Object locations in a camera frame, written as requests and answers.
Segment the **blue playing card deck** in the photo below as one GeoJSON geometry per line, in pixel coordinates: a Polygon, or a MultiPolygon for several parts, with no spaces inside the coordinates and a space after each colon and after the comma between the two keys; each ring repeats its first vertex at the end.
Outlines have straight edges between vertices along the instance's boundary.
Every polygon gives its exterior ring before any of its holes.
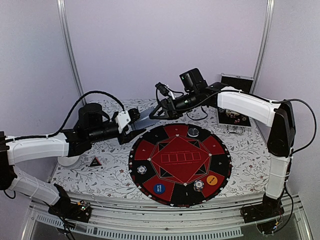
{"type": "Polygon", "coordinates": [[[140,130],[140,129],[146,129],[150,126],[153,126],[159,122],[158,119],[150,119],[149,115],[154,110],[154,107],[149,107],[143,111],[140,112],[140,117],[137,121],[130,124],[132,130],[140,130]]]}

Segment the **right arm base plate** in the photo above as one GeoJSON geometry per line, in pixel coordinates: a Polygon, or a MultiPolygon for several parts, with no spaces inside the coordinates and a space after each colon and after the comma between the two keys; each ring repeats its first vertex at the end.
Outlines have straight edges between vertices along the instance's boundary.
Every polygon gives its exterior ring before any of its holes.
{"type": "Polygon", "coordinates": [[[277,199],[264,198],[262,203],[256,205],[243,206],[240,215],[245,223],[251,223],[280,216],[284,213],[282,202],[277,199]]]}

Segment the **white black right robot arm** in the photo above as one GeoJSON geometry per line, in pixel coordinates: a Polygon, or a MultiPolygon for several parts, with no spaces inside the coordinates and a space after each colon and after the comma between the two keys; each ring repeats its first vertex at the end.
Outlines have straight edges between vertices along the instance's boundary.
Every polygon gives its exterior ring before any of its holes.
{"type": "Polygon", "coordinates": [[[287,180],[291,171],[296,124],[293,99],[281,101],[266,99],[222,82],[208,84],[198,68],[182,73],[180,80],[184,93],[175,96],[175,91],[158,82],[155,93],[164,98],[157,100],[155,110],[149,117],[156,120],[176,120],[184,113],[207,106],[225,110],[258,121],[270,128],[267,150],[270,156],[270,170],[262,203],[244,207],[246,216],[257,212],[262,218],[282,213],[281,198],[287,192],[287,180]]]}

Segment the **black white dealer button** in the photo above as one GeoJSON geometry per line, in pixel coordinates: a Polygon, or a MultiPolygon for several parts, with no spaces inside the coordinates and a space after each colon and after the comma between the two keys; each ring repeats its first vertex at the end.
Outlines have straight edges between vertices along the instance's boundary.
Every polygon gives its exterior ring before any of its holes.
{"type": "Polygon", "coordinates": [[[199,136],[200,132],[196,127],[190,127],[187,131],[189,137],[196,138],[199,136]]]}

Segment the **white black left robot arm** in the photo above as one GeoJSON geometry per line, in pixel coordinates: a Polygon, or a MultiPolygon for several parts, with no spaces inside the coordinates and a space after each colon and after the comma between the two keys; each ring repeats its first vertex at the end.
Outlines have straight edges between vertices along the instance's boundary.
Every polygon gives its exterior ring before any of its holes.
{"type": "Polygon", "coordinates": [[[139,130],[129,131],[129,124],[140,117],[139,110],[121,109],[109,116],[98,103],[88,103],[78,110],[78,120],[71,129],[63,126],[55,133],[7,137],[0,133],[0,189],[20,192],[55,207],[63,216],[74,213],[74,205],[62,186],[37,179],[16,166],[17,163],[58,157],[72,165],[81,154],[97,142],[117,139],[125,144],[134,139],[139,130]]]}

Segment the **white blue poker chip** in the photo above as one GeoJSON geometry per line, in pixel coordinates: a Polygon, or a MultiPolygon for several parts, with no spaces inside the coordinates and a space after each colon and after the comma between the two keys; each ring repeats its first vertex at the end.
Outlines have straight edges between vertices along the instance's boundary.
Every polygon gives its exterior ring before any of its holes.
{"type": "Polygon", "coordinates": [[[140,175],[144,175],[147,172],[147,167],[145,165],[140,165],[137,167],[136,171],[140,175]]]}

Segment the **orange big blind button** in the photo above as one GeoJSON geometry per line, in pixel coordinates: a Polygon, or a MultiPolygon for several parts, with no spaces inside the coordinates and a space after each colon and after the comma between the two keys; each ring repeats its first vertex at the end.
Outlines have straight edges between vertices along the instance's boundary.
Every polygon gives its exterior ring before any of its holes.
{"type": "Polygon", "coordinates": [[[214,186],[218,183],[218,178],[215,175],[209,175],[206,178],[206,182],[210,185],[210,186],[214,186]]]}

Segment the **blue small blind button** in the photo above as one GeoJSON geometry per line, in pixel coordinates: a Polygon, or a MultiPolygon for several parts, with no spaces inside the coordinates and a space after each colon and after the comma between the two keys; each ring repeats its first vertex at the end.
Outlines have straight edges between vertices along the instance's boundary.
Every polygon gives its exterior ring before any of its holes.
{"type": "Polygon", "coordinates": [[[156,183],[156,184],[153,186],[153,192],[154,192],[155,194],[161,195],[161,194],[163,194],[165,191],[166,191],[166,187],[165,187],[165,185],[162,184],[162,183],[156,183]]]}

